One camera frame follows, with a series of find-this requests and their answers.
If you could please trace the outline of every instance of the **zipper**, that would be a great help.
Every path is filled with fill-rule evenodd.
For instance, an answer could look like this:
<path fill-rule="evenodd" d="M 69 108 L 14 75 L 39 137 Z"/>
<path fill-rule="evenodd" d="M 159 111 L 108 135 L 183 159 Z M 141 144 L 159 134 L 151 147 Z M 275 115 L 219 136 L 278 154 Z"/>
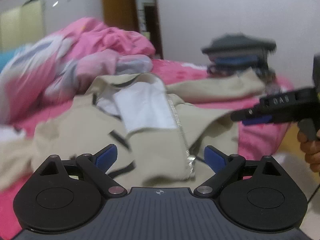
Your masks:
<path fill-rule="evenodd" d="M 168 100 L 169 106 L 170 106 L 170 108 L 171 108 L 171 110 L 173 112 L 173 116 L 174 116 L 174 118 L 176 120 L 176 123 L 178 125 L 180 134 L 181 134 L 183 142 L 185 144 L 185 147 L 187 149 L 186 150 L 186 156 L 187 156 L 187 162 L 188 162 L 189 171 L 190 171 L 189 177 L 194 177 L 195 176 L 195 170 L 194 170 L 193 162 L 194 162 L 196 157 L 194 155 L 190 154 L 190 151 L 189 151 L 189 148 L 188 148 L 188 142 L 187 142 L 187 139 L 186 139 L 186 135 L 185 135 L 185 133 L 183 131 L 183 128 L 182 128 L 182 125 L 181 125 L 181 122 L 180 122 L 180 119 L 179 119 L 179 116 L 178 116 L 177 109 L 174 106 L 172 99 L 168 95 L 167 95 L 167 100 Z"/>

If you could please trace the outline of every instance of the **beige jacket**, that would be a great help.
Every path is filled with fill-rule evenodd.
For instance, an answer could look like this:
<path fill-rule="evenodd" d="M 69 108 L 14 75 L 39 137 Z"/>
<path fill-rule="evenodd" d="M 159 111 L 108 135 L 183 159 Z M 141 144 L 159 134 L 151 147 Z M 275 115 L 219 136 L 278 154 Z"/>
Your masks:
<path fill-rule="evenodd" d="M 151 73 L 98 77 L 86 95 L 75 97 L 68 111 L 39 124 L 32 140 L 0 144 L 0 189 L 37 169 L 51 154 L 69 159 L 94 154 L 110 143 L 117 146 L 118 159 L 108 172 L 134 161 L 133 171 L 115 178 L 127 189 L 193 189 L 214 174 L 206 164 L 194 160 L 195 156 L 203 158 L 207 145 L 228 155 L 236 153 L 238 130 L 229 110 L 201 109 L 190 103 L 235 99 L 260 94 L 263 89 L 252 70 L 240 77 L 167 87 Z M 93 95 L 97 95 L 96 105 L 92 104 Z M 130 148 L 119 143 L 114 133 Z"/>

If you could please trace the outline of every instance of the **crosshair logo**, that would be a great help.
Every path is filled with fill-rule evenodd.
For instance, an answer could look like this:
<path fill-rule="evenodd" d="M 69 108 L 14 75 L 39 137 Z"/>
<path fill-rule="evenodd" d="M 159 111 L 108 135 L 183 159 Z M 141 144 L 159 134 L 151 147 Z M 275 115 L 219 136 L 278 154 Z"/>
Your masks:
<path fill-rule="evenodd" d="M 162 195 L 163 193 L 165 193 L 162 189 L 158 189 L 157 191 L 156 191 L 156 193 L 158 194 L 158 195 Z"/>

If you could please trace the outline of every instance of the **circular plate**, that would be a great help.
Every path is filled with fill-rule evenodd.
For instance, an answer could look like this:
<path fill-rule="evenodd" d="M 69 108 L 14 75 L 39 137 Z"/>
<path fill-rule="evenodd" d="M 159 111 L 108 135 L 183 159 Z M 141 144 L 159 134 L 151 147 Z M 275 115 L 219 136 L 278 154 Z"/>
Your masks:
<path fill-rule="evenodd" d="M 299 225 L 306 213 L 306 197 L 279 177 L 252 177 L 228 185 L 220 195 L 221 208 L 236 223 L 257 231 Z"/>
<path fill-rule="evenodd" d="M 33 186 L 19 192 L 14 200 L 19 223 L 26 228 L 52 233 L 72 230 L 99 211 L 101 195 L 87 182 L 70 178 L 59 187 Z"/>

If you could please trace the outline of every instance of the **wooden door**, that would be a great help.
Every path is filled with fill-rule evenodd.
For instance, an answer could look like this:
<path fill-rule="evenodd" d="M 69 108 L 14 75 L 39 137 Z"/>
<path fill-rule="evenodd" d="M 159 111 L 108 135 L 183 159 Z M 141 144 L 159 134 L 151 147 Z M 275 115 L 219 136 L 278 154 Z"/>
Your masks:
<path fill-rule="evenodd" d="M 104 21 L 108 26 L 139 31 L 135 0 L 102 0 Z"/>

